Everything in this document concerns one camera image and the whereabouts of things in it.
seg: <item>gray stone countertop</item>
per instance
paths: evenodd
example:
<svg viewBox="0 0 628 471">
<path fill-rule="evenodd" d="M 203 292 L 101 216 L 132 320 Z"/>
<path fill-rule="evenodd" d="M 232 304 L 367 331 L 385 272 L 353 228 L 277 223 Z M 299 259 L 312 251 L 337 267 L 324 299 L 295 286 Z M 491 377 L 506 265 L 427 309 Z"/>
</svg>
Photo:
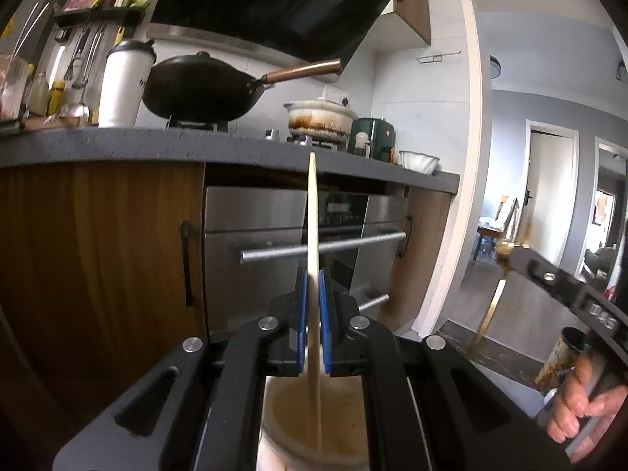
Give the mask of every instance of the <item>gray stone countertop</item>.
<svg viewBox="0 0 628 471">
<path fill-rule="evenodd" d="M 25 132 L 0 138 L 0 168 L 72 161 L 200 161 L 307 172 L 316 152 L 319 173 L 377 179 L 458 193 L 460 176 L 425 175 L 344 152 L 183 129 L 74 128 Z"/>
</svg>

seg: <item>stainless steel oven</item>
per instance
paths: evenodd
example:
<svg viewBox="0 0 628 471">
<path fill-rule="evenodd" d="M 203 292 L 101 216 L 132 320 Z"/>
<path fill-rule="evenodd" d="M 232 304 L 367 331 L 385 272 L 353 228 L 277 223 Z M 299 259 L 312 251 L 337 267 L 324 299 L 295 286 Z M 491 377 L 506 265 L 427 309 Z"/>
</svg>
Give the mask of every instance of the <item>stainless steel oven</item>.
<svg viewBox="0 0 628 471">
<path fill-rule="evenodd" d="M 387 299 L 406 199 L 319 192 L 319 251 L 334 288 L 368 316 Z M 263 316 L 290 292 L 307 256 L 307 193 L 212 186 L 205 202 L 205 299 L 210 332 Z"/>
</svg>

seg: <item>black wok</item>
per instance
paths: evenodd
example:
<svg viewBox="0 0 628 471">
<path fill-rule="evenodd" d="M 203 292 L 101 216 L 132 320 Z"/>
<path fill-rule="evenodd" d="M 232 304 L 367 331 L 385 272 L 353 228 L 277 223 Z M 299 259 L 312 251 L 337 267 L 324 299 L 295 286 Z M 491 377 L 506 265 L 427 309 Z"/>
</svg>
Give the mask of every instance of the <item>black wok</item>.
<svg viewBox="0 0 628 471">
<path fill-rule="evenodd" d="M 243 116 L 273 83 L 341 72 L 340 60 L 335 59 L 255 79 L 200 51 L 153 66 L 142 99 L 149 110 L 164 119 L 218 124 Z"/>
</svg>

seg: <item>wall hook rack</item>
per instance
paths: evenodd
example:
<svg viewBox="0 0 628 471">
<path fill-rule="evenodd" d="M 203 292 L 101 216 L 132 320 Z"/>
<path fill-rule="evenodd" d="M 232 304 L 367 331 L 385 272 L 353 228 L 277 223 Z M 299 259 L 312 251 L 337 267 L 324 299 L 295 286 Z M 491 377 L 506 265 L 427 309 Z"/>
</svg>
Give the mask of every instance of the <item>wall hook rack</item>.
<svg viewBox="0 0 628 471">
<path fill-rule="evenodd" d="M 454 56 L 460 55 L 462 51 L 458 51 L 457 53 L 441 53 L 440 55 L 429 55 L 429 56 L 420 56 L 416 59 L 419 64 L 434 64 L 443 61 L 444 56 Z"/>
</svg>

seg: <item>silver bolt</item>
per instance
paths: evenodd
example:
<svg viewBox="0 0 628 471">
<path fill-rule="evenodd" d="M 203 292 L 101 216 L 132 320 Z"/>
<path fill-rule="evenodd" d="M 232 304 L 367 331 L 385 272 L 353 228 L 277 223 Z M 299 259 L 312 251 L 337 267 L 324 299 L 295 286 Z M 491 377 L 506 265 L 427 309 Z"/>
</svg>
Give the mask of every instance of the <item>silver bolt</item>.
<svg viewBox="0 0 628 471">
<path fill-rule="evenodd" d="M 257 325 L 263 331 L 272 331 L 279 325 L 279 321 L 275 317 L 268 315 L 266 317 L 262 317 Z"/>
<path fill-rule="evenodd" d="M 365 316 L 356 315 L 355 317 L 351 317 L 351 320 L 349 321 L 349 325 L 353 329 L 366 329 L 367 327 L 369 327 L 370 322 Z"/>
<path fill-rule="evenodd" d="M 183 350 L 185 352 L 196 352 L 199 351 L 203 347 L 203 340 L 193 336 L 192 338 L 187 338 L 185 342 L 183 342 Z"/>
<path fill-rule="evenodd" d="M 445 348 L 445 339 L 439 335 L 430 335 L 425 338 L 426 345 L 433 351 L 440 351 Z"/>
</svg>

